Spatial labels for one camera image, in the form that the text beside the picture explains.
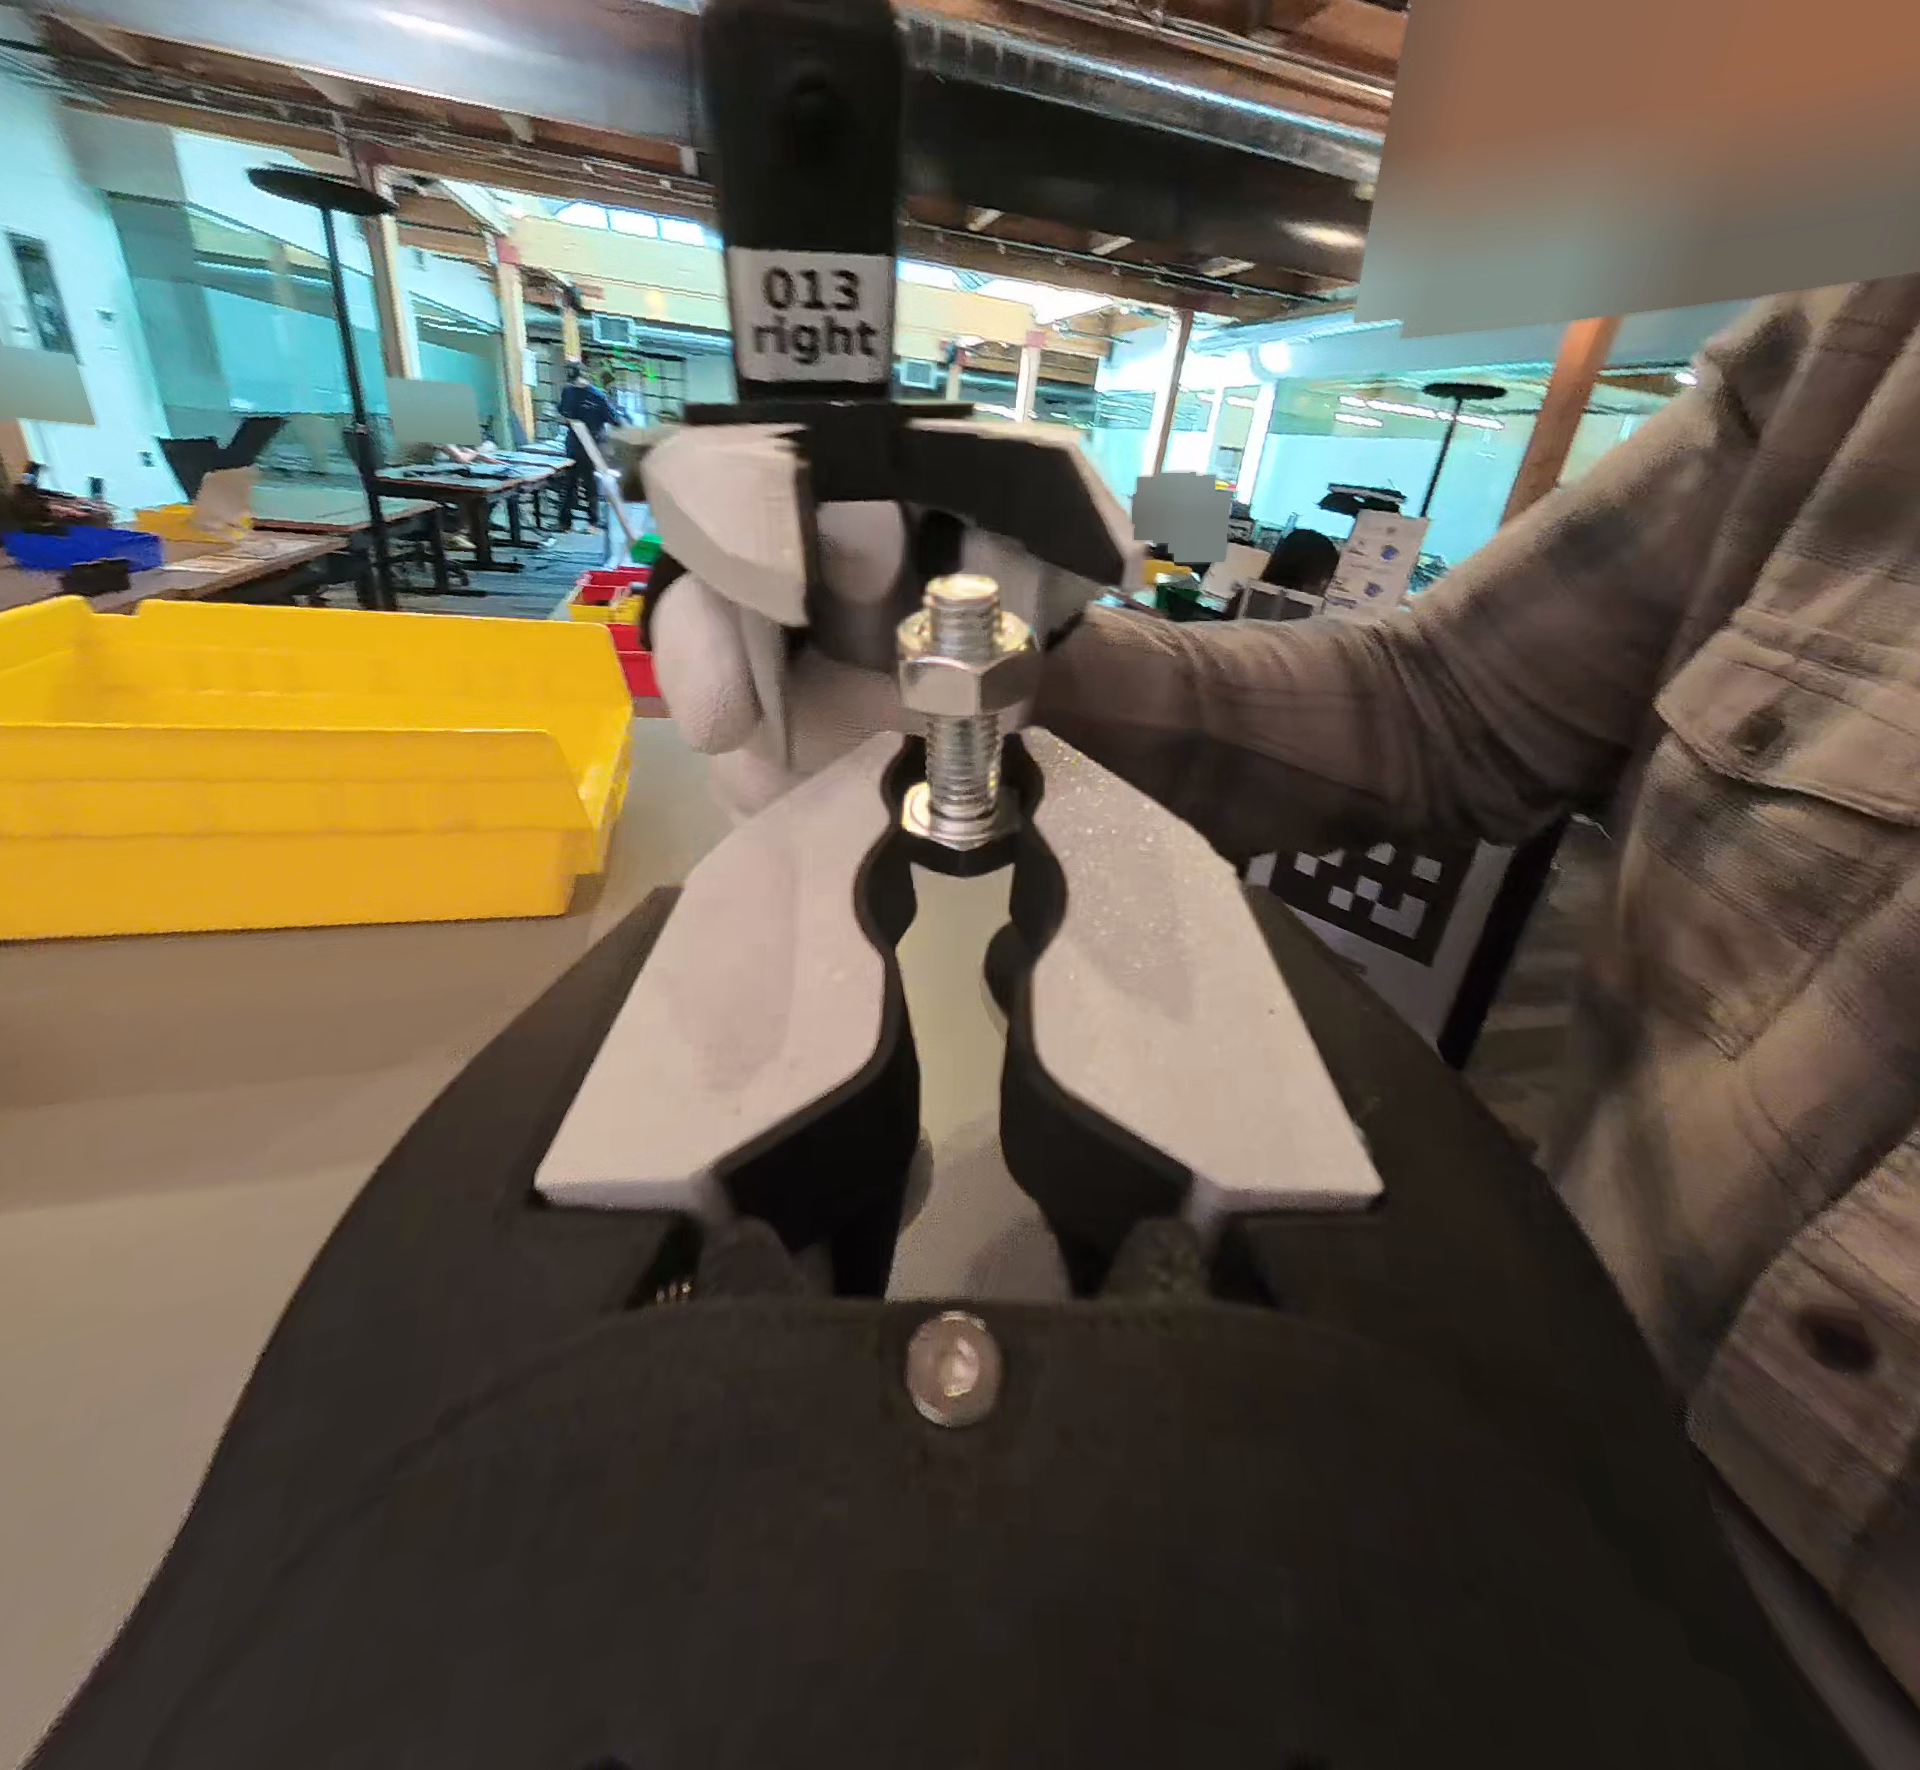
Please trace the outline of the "black vertical pole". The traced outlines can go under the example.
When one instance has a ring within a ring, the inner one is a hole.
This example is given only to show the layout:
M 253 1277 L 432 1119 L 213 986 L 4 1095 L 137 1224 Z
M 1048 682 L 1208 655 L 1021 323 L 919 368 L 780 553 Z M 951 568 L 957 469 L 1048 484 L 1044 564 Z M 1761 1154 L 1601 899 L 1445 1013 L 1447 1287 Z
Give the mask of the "black vertical pole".
M 362 222 L 392 220 L 396 216 L 396 203 L 383 192 L 367 188 L 360 182 L 301 167 L 253 167 L 248 171 L 248 180 L 259 192 L 299 205 L 301 209 L 312 211 L 320 216 L 324 231 L 324 269 L 326 281 L 329 283 L 350 406 L 345 444 L 362 482 L 365 511 L 369 517 L 375 606 L 384 612 L 394 612 L 400 608 L 400 602 L 394 576 L 392 538 L 388 519 L 383 509 L 377 446 L 373 441 L 364 372 L 346 292 L 346 268 L 341 252 L 339 218 L 348 216 Z

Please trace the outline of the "silver hex bolt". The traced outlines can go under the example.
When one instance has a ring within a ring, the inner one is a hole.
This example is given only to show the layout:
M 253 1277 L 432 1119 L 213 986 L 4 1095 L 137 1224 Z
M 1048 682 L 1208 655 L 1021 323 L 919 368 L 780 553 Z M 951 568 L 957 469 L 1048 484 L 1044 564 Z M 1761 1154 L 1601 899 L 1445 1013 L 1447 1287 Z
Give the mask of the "silver hex bolt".
M 926 581 L 919 610 L 932 612 L 940 650 L 987 648 L 997 619 L 1014 614 L 997 579 L 979 572 Z M 1012 828 L 1016 811 L 1002 789 L 1002 743 L 1008 722 L 1023 712 L 1002 720 L 915 720 L 924 747 L 924 779 L 902 798 L 902 830 L 949 851 L 970 851 Z

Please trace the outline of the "small blue bin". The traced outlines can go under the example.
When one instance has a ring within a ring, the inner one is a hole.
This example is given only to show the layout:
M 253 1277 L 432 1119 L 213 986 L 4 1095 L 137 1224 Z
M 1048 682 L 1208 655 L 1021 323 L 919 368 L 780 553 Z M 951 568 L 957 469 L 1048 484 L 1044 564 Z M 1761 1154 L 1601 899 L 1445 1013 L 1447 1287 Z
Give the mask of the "small blue bin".
M 166 566 L 166 551 L 156 534 L 113 526 L 4 532 L 2 547 L 18 568 L 44 576 L 57 576 L 101 560 L 122 560 L 132 574 L 156 572 Z

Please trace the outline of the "silver hex nut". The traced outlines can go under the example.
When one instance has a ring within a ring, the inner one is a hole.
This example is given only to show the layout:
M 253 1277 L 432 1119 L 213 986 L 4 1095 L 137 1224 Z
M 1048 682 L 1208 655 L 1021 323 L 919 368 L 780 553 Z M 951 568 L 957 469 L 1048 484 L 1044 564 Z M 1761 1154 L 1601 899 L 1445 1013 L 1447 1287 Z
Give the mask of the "silver hex nut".
M 900 707 L 911 720 L 1008 718 L 1040 690 L 1042 650 L 1025 619 L 1002 614 L 987 648 L 940 650 L 919 610 L 898 629 Z

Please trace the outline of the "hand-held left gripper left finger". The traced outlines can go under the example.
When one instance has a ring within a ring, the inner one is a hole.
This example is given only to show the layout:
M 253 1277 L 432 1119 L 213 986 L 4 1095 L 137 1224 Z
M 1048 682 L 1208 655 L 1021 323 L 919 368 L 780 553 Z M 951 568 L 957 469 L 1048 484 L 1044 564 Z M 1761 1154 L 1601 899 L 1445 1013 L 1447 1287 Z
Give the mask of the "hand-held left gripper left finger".
M 909 754 L 863 739 L 689 874 L 540 1159 L 544 1205 L 761 1220 L 839 1294 L 886 1290 L 922 1140 Z

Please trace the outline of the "person's right hand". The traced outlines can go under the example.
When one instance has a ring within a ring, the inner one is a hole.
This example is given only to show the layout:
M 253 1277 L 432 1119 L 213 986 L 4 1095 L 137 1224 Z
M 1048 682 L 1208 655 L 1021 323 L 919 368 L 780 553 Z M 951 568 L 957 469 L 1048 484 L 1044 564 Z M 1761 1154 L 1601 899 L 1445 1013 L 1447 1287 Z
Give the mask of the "person's right hand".
M 902 707 L 896 629 L 947 572 L 997 579 L 1004 606 L 1057 642 L 1097 585 L 945 511 L 831 503 L 818 519 L 816 627 L 786 625 L 780 669 L 755 669 L 772 627 L 660 553 L 645 629 L 656 682 L 683 739 L 710 758 L 710 785 L 734 821 L 767 808 L 877 733 L 915 733 Z

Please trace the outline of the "grey background desk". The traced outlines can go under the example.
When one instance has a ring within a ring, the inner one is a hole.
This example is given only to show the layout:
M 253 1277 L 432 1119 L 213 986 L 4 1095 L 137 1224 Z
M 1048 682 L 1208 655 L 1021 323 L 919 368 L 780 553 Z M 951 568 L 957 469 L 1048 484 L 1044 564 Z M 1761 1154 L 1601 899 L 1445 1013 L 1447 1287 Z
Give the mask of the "grey background desk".
M 221 549 L 166 543 L 158 568 L 132 572 L 130 587 L 86 596 L 103 614 L 126 614 L 147 600 L 253 600 L 331 577 L 348 545 L 327 534 L 265 532 Z

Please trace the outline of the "large red bin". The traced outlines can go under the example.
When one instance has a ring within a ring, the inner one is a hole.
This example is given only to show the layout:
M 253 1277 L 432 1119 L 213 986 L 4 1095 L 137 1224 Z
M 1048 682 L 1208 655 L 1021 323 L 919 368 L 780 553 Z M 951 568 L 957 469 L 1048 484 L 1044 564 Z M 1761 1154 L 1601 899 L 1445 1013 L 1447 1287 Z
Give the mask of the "large red bin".
M 561 619 L 597 627 L 613 646 L 637 714 L 664 718 L 668 705 L 660 693 L 654 654 L 647 648 L 641 627 L 652 581 L 652 564 L 590 568 L 569 591 Z

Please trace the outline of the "yellow plastic bin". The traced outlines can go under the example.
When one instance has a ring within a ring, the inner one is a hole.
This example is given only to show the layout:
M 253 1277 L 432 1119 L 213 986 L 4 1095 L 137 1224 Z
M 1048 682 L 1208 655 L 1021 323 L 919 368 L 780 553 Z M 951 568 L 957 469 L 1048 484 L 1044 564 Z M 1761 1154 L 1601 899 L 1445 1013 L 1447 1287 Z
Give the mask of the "yellow plastic bin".
M 2 937 L 557 918 L 632 769 L 605 627 L 59 596 L 2 617 Z

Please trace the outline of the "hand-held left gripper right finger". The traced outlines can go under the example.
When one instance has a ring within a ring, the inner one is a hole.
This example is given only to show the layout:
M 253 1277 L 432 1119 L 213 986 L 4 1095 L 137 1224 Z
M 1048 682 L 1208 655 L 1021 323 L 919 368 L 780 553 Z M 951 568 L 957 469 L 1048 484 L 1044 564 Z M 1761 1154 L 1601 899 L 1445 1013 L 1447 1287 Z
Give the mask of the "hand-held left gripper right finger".
M 1265 1214 L 1363 1214 L 1384 1182 L 1236 868 L 1046 730 L 1019 787 L 1000 1150 L 1069 1287 L 1171 1220 L 1213 1262 Z

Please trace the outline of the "framed marker sign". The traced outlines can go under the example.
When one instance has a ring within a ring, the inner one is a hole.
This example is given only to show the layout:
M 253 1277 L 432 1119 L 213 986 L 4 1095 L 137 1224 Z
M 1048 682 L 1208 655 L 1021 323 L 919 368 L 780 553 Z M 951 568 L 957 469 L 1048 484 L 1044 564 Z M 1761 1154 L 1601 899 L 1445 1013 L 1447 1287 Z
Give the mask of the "framed marker sign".
M 1280 849 L 1244 880 L 1282 899 L 1464 1070 L 1567 834 L 1561 817 L 1517 846 L 1453 836 Z

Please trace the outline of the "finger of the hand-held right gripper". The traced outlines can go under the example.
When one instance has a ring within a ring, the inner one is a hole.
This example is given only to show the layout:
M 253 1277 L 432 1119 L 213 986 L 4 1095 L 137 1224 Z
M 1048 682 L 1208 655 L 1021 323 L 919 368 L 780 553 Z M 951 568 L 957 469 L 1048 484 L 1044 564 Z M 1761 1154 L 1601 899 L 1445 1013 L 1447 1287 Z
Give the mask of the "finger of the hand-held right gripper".
M 907 420 L 907 501 L 1000 536 L 1097 589 L 1132 583 L 1143 551 L 1071 431 L 1004 418 Z
M 810 623 L 818 536 L 803 423 L 618 429 L 620 490 L 660 538 L 643 627 L 660 627 L 677 583 L 696 581 L 748 614 Z

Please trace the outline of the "person's plaid shirt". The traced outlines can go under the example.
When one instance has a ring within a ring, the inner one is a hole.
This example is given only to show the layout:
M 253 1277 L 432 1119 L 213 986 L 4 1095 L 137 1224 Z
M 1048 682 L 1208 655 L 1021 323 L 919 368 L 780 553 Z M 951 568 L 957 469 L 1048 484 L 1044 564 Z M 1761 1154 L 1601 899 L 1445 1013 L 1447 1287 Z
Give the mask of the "person's plaid shirt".
M 1917 275 L 1702 363 L 1732 467 L 1550 1171 L 1696 1446 L 1917 1693 Z

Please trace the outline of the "person's right forearm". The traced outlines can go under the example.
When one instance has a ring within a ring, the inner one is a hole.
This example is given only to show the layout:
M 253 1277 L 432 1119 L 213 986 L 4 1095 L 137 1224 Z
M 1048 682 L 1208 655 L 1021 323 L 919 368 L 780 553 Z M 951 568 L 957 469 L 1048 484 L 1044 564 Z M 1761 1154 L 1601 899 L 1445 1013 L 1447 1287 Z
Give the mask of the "person's right forearm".
M 1612 781 L 1692 587 L 1700 422 L 1668 406 L 1392 619 L 1090 608 L 1035 722 L 1215 847 L 1510 840 Z

